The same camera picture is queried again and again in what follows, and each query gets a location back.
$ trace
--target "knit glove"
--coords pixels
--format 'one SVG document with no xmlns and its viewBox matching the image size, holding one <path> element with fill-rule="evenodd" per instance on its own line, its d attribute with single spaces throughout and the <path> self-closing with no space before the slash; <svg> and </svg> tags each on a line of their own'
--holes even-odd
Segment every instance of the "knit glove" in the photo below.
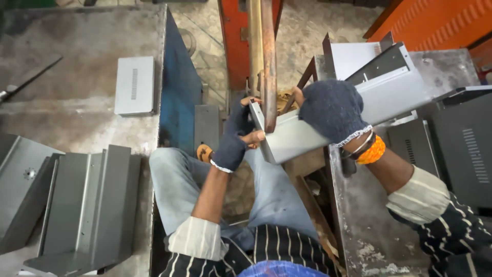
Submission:
<svg viewBox="0 0 492 277">
<path fill-rule="evenodd" d="M 304 103 L 299 119 L 306 121 L 337 147 L 369 132 L 372 128 L 362 120 L 364 103 L 355 87 L 346 81 L 317 81 L 303 89 Z"/>
<path fill-rule="evenodd" d="M 210 161 L 224 172 L 232 173 L 238 169 L 247 146 L 265 139 L 263 131 L 253 132 L 254 122 L 248 120 L 248 104 L 251 100 L 259 102 L 256 98 L 247 97 L 234 104 L 231 115 L 225 122 L 224 134 L 220 138 L 218 150 Z"/>
</svg>

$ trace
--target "louvered vent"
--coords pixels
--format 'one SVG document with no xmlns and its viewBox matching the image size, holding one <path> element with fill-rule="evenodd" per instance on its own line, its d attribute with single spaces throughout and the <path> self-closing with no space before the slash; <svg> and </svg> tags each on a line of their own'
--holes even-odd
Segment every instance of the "louvered vent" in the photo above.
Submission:
<svg viewBox="0 0 492 277">
<path fill-rule="evenodd" d="M 477 176 L 479 183 L 490 183 L 489 175 L 485 169 L 484 160 L 478 149 L 477 140 L 475 139 L 475 134 L 473 129 L 465 129 L 463 132 L 464 142 L 468 148 L 468 154 L 470 155 L 473 169 L 475 170 L 475 175 Z"/>
<path fill-rule="evenodd" d="M 131 99 L 137 99 L 137 79 L 138 79 L 138 69 L 133 69 L 131 76 Z"/>
<path fill-rule="evenodd" d="M 409 139 L 405 139 L 406 152 L 408 153 L 408 158 L 410 163 L 415 165 L 415 155 L 413 154 L 412 142 Z"/>
</svg>

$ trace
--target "knee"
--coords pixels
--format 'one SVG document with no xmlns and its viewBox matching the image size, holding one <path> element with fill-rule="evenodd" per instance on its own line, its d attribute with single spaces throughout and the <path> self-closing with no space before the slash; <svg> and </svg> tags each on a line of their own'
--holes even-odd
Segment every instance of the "knee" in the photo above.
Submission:
<svg viewBox="0 0 492 277">
<path fill-rule="evenodd" d="M 152 167 L 162 165 L 173 165 L 181 163 L 184 155 L 177 148 L 157 148 L 152 152 L 149 158 L 149 164 Z"/>
</svg>

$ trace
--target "jeans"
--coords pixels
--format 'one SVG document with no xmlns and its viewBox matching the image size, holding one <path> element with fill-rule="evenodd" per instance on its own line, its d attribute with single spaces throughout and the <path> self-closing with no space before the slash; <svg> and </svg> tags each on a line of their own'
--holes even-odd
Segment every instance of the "jeans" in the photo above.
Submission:
<svg viewBox="0 0 492 277">
<path fill-rule="evenodd" d="M 319 240 L 282 166 L 266 162 L 260 149 L 246 151 L 245 160 L 254 173 L 255 200 L 249 223 L 241 228 L 222 221 L 221 236 L 234 240 L 247 251 L 254 247 L 254 228 L 271 224 L 286 226 Z M 149 163 L 162 225 L 170 235 L 190 217 L 211 165 L 176 148 L 158 148 L 151 154 Z"/>
</svg>

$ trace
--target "wrist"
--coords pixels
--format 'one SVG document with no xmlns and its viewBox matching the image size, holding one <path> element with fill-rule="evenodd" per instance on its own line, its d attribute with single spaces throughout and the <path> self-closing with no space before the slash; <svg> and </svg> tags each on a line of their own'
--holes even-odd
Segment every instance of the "wrist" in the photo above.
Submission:
<svg viewBox="0 0 492 277">
<path fill-rule="evenodd" d="M 342 146 L 345 151 L 353 153 L 357 148 L 359 148 L 367 140 L 371 132 L 366 132 L 358 138 L 354 138 L 349 141 L 346 145 Z"/>
</svg>

